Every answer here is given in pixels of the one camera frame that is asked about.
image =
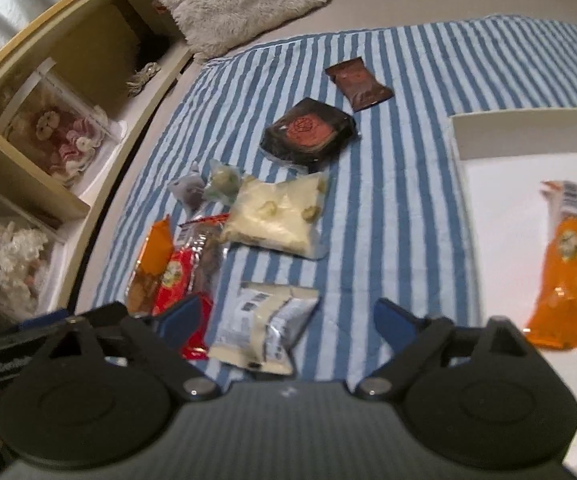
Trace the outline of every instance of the orange snack package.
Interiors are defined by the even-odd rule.
[[[577,184],[544,182],[551,241],[543,260],[542,290],[524,335],[551,350],[577,348]]]
[[[142,245],[126,287],[129,314],[150,314],[162,275],[174,250],[169,217],[155,222]]]

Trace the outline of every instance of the transparent plastic wrapper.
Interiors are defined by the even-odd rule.
[[[370,108],[395,95],[388,86],[377,82],[361,57],[329,66],[325,71],[350,101],[354,112]]]
[[[45,60],[22,84],[0,116],[0,133],[47,174],[77,194],[94,180],[124,134],[124,125],[87,104]]]
[[[316,223],[327,191],[326,173],[298,176],[269,184],[246,176],[222,239],[264,247],[305,258],[326,254]]]
[[[184,240],[169,260],[157,291],[153,315],[173,306],[188,294],[197,293],[202,303],[201,322],[180,349],[184,359],[207,359],[208,346],[204,342],[208,320],[214,306],[214,293],[226,249],[220,235],[228,214],[209,216],[182,225],[179,238]]]
[[[316,170],[357,137],[353,117],[307,97],[264,130],[260,148],[273,160]]]
[[[243,283],[208,356],[254,372],[292,375],[290,349],[318,301],[314,288]]]
[[[50,259],[57,234],[0,195],[0,312],[33,317],[50,288]]]
[[[189,218],[197,214],[204,203],[204,189],[206,183],[200,173],[200,167],[196,162],[190,165],[190,171],[175,180],[168,189],[172,195],[184,206]]]
[[[126,308],[129,314],[151,313],[160,280],[173,250],[171,223],[167,216],[151,227],[128,280]]]
[[[569,350],[577,348],[577,184],[543,184],[551,241],[543,260],[542,288],[524,335],[538,347]]]
[[[204,199],[233,205],[242,185],[242,170],[219,160],[209,161],[210,175],[204,190]]]

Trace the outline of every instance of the cream colored snack package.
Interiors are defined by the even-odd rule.
[[[222,239],[317,259],[326,248],[315,228],[328,185],[326,173],[269,184],[246,176]]]
[[[318,301],[314,288],[242,283],[208,356],[253,372],[292,375],[288,351]]]

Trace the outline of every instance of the bed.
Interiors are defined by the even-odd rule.
[[[208,339],[242,279],[315,284],[323,292],[295,349],[306,379],[352,386],[388,359],[371,322],[370,307],[382,295],[418,315],[478,324],[469,234],[444,138],[447,118],[470,110],[577,107],[577,0],[334,0],[232,54],[193,62],[163,103],[111,204],[78,310],[124,299],[152,221],[166,212],[175,222],[184,219],[164,186],[192,160],[205,167],[215,156],[269,182],[289,176],[257,151],[264,124],[305,95],[350,111],[322,69],[361,55],[396,97],[356,115],[361,143],[331,169],[334,186],[321,225],[331,253],[309,262],[231,251]],[[358,170],[358,182],[348,177]],[[198,365],[224,385],[243,376],[213,361]]]

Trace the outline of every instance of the brown candy wrapper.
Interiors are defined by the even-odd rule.
[[[151,227],[135,270],[126,288],[126,308],[129,314],[150,314],[160,280],[174,247],[169,217],[155,222]]]
[[[395,95],[388,86],[377,82],[361,57],[329,66],[325,71],[348,98],[354,112],[370,108]]]
[[[281,162],[316,170],[356,136],[353,117],[307,97],[266,128],[260,148]]]

